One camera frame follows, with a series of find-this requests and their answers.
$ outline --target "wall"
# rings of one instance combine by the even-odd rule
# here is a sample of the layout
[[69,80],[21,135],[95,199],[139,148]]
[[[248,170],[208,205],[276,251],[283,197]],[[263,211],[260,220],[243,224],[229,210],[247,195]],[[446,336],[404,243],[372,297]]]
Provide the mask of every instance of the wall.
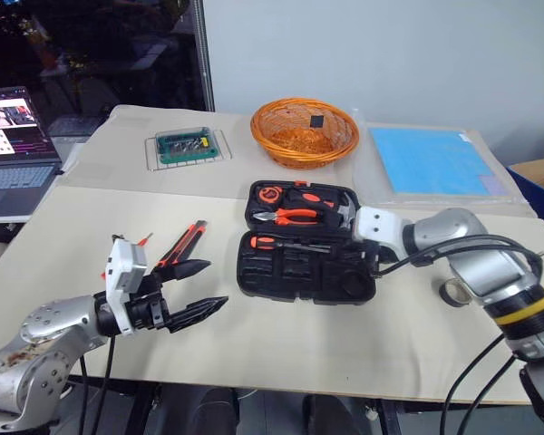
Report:
[[544,157],[544,0],[204,0],[218,111],[310,96]]

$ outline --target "blue cutting mat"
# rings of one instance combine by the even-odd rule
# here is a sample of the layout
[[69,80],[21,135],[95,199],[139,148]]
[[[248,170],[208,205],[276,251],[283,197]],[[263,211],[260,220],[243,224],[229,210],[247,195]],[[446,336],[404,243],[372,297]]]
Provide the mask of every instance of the blue cutting mat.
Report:
[[503,189],[460,131],[369,131],[396,193],[492,195]]

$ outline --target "orange-handled pliers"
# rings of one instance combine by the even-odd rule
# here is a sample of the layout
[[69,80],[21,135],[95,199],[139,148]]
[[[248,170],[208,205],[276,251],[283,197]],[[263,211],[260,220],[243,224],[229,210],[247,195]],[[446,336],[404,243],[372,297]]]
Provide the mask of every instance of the orange-handled pliers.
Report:
[[315,225],[317,220],[294,220],[291,218],[318,218],[318,213],[309,208],[294,208],[291,210],[279,208],[276,211],[262,211],[255,213],[258,220],[274,220],[277,225]]

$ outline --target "black tool case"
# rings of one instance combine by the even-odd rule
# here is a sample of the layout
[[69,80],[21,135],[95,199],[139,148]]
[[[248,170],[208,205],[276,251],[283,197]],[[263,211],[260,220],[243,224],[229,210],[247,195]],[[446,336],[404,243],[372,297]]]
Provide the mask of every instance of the black tool case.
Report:
[[[237,277],[242,291],[291,302],[297,297],[313,299],[324,305],[360,305],[370,300],[375,293],[373,275],[379,245],[353,241],[354,221],[343,226],[342,206],[351,208],[346,215],[354,219],[360,205],[349,188],[303,181],[253,183],[245,214],[250,231],[241,238],[238,250]],[[290,217],[313,223],[287,225],[255,218],[257,213],[279,209],[312,209],[317,216]],[[282,245],[321,247],[328,252],[289,246],[254,248],[254,237]]]

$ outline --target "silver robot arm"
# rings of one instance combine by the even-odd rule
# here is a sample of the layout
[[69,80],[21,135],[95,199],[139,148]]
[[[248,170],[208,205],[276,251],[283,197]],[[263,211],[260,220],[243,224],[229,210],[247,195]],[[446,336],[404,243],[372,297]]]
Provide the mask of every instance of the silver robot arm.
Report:
[[[425,248],[460,237],[485,235],[486,228],[469,210],[448,208],[412,223],[394,213],[362,207],[355,219],[354,238],[373,240],[394,252],[398,260]],[[436,249],[496,244],[495,241],[460,241]],[[507,250],[476,250],[448,255],[452,272],[471,297],[502,330],[512,353],[527,362],[520,380],[536,413],[544,421],[544,288],[539,277]],[[415,266],[430,263],[414,261]]]
[[218,311],[227,297],[208,298],[170,314],[161,284],[195,275],[208,261],[187,260],[154,269],[142,246],[121,238],[105,269],[105,292],[43,304],[23,321],[18,335],[0,350],[0,432],[31,430],[53,418],[76,361],[106,343],[141,328],[171,333]]

